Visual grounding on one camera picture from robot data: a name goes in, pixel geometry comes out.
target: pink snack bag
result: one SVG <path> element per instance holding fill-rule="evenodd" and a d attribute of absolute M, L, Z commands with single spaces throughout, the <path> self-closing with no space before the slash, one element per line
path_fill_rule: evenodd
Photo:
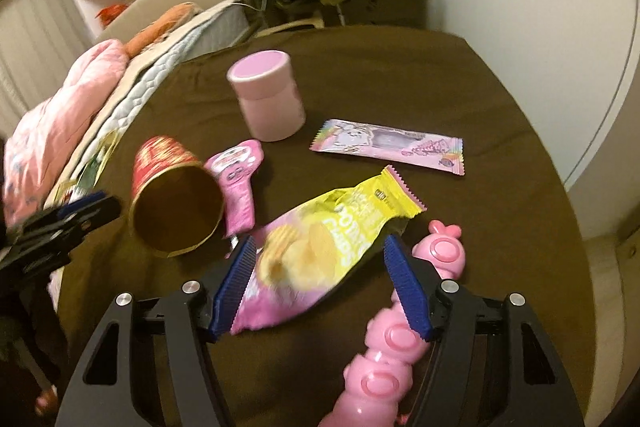
<path fill-rule="evenodd" d="M 255 226 L 251 175 L 263 158 L 260 142 L 246 140 L 205 163 L 225 197 L 226 237 L 247 232 Z"/>
<path fill-rule="evenodd" d="M 411 163 L 459 176 L 465 173 L 462 138 L 382 125 L 327 120 L 309 149 Z"/>
<path fill-rule="evenodd" d="M 387 166 L 378 176 L 330 190 L 256 230 L 260 253 L 231 333 L 274 326 L 305 312 L 375 253 L 387 221 L 394 219 L 389 226 L 401 233 L 424 210 Z"/>

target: white curtain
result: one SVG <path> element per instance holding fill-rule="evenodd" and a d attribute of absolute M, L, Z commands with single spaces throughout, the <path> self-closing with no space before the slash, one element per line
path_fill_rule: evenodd
<path fill-rule="evenodd" d="M 58 90 L 90 45 L 73 0 L 0 0 L 0 136 Z"/>

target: pink candy wrapper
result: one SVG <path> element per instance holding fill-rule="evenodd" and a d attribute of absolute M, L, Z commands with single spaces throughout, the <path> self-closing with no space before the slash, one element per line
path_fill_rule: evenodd
<path fill-rule="evenodd" d="M 309 149 L 411 163 L 459 176 L 465 173 L 462 139 L 440 134 L 332 119 L 324 122 Z"/>

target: candy packet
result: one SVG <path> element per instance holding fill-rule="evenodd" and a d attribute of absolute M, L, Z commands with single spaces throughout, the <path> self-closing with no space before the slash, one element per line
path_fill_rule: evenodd
<path fill-rule="evenodd" d="M 460 176 L 465 173 L 462 138 L 440 134 L 333 119 L 324 122 L 309 149 L 411 163 Z"/>
<path fill-rule="evenodd" d="M 232 333 L 280 324 L 333 290 L 392 218 L 404 227 L 426 207 L 391 166 L 356 187 L 302 203 L 254 233 L 261 247 Z"/>

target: cartoon character print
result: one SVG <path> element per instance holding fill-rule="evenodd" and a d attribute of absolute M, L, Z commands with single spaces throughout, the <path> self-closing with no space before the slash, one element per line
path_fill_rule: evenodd
<path fill-rule="evenodd" d="M 402 151 L 402 156 L 428 156 L 430 154 L 446 154 L 449 152 L 449 144 L 445 139 L 428 140 L 425 143 L 420 143 L 411 150 Z"/>
<path fill-rule="evenodd" d="M 371 146 L 373 135 L 366 127 L 345 124 L 335 132 L 335 146 L 344 147 L 345 152 L 357 152 L 359 147 Z"/>

